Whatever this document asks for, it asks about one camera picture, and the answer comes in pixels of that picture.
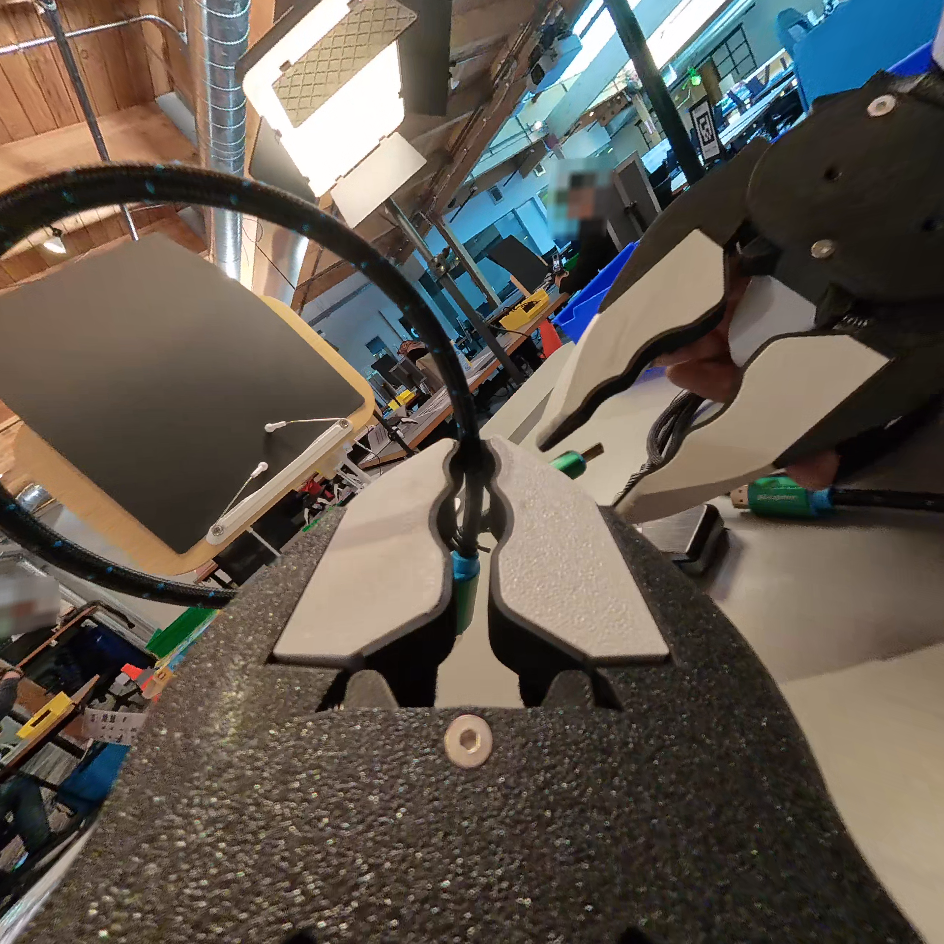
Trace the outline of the white mounting bracket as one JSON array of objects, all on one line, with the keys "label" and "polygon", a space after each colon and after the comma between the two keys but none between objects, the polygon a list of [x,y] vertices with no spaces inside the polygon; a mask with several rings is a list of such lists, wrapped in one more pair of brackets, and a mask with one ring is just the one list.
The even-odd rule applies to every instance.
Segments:
[{"label": "white mounting bracket", "polygon": [[222,546],[249,527],[289,490],[310,478],[314,466],[333,452],[354,431],[349,418],[338,417],[316,436],[286,466],[273,474],[266,483],[240,501],[233,501],[213,522],[206,541],[213,547]]}]

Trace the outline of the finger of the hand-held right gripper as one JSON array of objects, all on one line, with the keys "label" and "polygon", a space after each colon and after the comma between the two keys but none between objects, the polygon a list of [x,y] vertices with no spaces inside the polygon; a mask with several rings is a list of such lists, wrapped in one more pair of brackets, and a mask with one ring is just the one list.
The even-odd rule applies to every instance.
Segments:
[{"label": "finger of the hand-held right gripper", "polygon": [[730,324],[740,383],[725,404],[678,394],[650,429],[648,458],[614,500],[643,523],[686,511],[856,433],[875,407],[854,404],[891,359],[845,333],[813,331],[817,309],[773,277],[754,277]]},{"label": "finger of the hand-held right gripper", "polygon": [[726,250],[687,235],[606,310],[596,314],[552,389],[535,442],[543,452],[586,424],[654,360],[710,332],[726,307]]}]

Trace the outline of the black panel wooden board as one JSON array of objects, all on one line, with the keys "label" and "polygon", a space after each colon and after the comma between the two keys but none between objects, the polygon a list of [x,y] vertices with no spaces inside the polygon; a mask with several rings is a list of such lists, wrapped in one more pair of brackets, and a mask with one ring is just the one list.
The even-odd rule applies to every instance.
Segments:
[{"label": "black panel wooden board", "polygon": [[246,530],[205,539],[231,502],[349,418],[325,469],[374,408],[300,316],[159,233],[4,290],[1,328],[14,484],[40,484],[160,576],[231,544]]}]

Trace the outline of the white printed paper sheet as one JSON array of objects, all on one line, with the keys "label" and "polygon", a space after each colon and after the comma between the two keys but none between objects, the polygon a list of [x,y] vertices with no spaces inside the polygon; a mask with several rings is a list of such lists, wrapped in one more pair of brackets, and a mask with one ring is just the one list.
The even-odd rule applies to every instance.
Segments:
[{"label": "white printed paper sheet", "polygon": [[148,712],[86,709],[82,712],[81,733],[92,742],[131,747],[148,719]]}]

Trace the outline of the person's right hand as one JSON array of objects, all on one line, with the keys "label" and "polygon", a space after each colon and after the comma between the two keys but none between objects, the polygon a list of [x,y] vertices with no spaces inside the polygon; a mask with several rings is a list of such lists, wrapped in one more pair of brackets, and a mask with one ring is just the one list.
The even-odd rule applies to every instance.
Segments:
[{"label": "person's right hand", "polygon": [[[672,384],[715,403],[727,403],[733,398],[740,383],[740,369],[731,356],[729,331],[748,284],[741,280],[731,290],[718,327],[693,344],[655,360],[666,369]],[[799,486],[819,491],[832,485],[838,468],[837,453],[826,451],[806,456],[784,470]]]}]

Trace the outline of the yellow box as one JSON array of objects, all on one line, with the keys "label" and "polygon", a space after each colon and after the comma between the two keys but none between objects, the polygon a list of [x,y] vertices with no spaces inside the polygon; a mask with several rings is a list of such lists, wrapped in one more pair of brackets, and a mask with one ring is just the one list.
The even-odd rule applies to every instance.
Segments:
[{"label": "yellow box", "polygon": [[16,736],[24,744],[42,738],[62,721],[68,721],[75,709],[76,704],[72,698],[65,692],[60,692],[20,726]]}]

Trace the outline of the rectangular light panel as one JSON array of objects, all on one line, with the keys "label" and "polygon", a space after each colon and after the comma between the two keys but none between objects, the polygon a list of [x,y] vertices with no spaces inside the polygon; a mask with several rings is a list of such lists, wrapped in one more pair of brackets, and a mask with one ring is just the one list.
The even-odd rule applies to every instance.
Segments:
[{"label": "rectangular light panel", "polygon": [[406,118],[395,1],[296,2],[239,60],[237,77],[315,197],[355,228],[426,163]]}]

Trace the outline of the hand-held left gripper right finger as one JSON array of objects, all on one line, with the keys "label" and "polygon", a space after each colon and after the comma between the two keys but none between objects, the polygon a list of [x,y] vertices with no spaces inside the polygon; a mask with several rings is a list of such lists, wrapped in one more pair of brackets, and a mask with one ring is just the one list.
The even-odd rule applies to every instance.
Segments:
[{"label": "hand-held left gripper right finger", "polygon": [[490,515],[499,613],[579,663],[656,663],[669,648],[596,502],[501,437]]}]

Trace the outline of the silver ventilation duct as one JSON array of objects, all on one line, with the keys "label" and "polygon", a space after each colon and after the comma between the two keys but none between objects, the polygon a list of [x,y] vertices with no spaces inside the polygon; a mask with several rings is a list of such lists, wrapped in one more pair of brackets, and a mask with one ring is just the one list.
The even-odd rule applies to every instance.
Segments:
[{"label": "silver ventilation duct", "polygon": [[[276,2],[182,2],[193,77],[197,153],[213,171],[244,177],[261,126],[237,78],[240,58],[274,25]],[[290,304],[308,243],[252,215],[202,209],[209,260],[256,295]]]}]

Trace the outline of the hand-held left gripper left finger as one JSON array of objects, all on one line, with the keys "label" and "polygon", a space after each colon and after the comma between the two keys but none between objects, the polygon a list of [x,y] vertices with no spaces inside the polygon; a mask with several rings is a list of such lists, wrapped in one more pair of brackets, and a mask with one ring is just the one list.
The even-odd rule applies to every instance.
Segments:
[{"label": "hand-held left gripper left finger", "polygon": [[348,504],[274,646],[277,663],[356,666],[445,612],[453,576],[438,514],[454,494],[456,451],[441,440]]}]

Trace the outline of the black pole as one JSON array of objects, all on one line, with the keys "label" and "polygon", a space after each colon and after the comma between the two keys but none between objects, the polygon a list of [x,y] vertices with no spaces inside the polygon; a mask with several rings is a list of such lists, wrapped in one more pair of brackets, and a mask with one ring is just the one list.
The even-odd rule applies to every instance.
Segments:
[{"label": "black pole", "polygon": [[693,187],[704,177],[698,153],[682,124],[660,70],[634,12],[627,1],[605,1],[624,49],[635,67],[643,89],[670,143],[678,166],[684,172],[686,183]]}]

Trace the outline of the black white marker sign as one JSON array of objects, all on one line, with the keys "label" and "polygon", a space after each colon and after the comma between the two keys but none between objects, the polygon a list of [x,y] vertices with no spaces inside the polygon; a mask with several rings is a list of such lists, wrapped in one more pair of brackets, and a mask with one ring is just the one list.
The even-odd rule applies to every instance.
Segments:
[{"label": "black white marker sign", "polygon": [[708,97],[703,97],[689,108],[692,123],[692,139],[705,166],[724,159],[724,147],[719,139],[714,120],[714,107]]}]

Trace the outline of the blue plastic bin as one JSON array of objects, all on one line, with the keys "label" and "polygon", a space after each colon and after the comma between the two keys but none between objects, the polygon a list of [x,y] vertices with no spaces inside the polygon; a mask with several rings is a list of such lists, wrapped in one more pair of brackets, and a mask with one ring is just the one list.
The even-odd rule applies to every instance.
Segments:
[{"label": "blue plastic bin", "polygon": [[562,307],[549,321],[556,325],[573,343],[577,343],[591,321],[596,317],[607,293],[625,267],[638,242],[630,242],[603,267]]}]

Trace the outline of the yellow tool case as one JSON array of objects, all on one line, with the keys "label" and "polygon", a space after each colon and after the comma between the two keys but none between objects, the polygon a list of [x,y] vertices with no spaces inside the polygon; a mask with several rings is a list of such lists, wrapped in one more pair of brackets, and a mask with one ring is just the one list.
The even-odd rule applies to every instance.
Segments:
[{"label": "yellow tool case", "polygon": [[539,289],[503,314],[499,318],[499,324],[506,331],[517,330],[542,313],[549,301],[549,293],[545,289]]}]

